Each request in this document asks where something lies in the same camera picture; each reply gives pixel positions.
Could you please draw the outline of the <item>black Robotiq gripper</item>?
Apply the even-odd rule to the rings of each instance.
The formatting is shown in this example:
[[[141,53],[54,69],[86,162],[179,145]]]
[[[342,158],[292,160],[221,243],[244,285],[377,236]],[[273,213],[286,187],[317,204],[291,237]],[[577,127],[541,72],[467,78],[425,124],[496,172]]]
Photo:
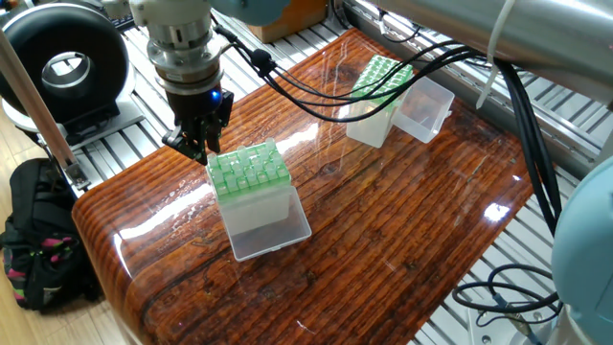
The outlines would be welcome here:
[[[204,120],[202,125],[204,147],[208,151],[220,153],[221,131],[230,121],[235,94],[223,89],[220,84],[213,89],[193,95],[178,95],[169,91],[166,94],[174,114],[174,124],[179,126],[186,125],[188,121],[195,123],[198,119]],[[187,138],[179,129],[167,132],[163,137],[163,143],[194,161],[207,161],[205,150],[199,146],[199,143]]]

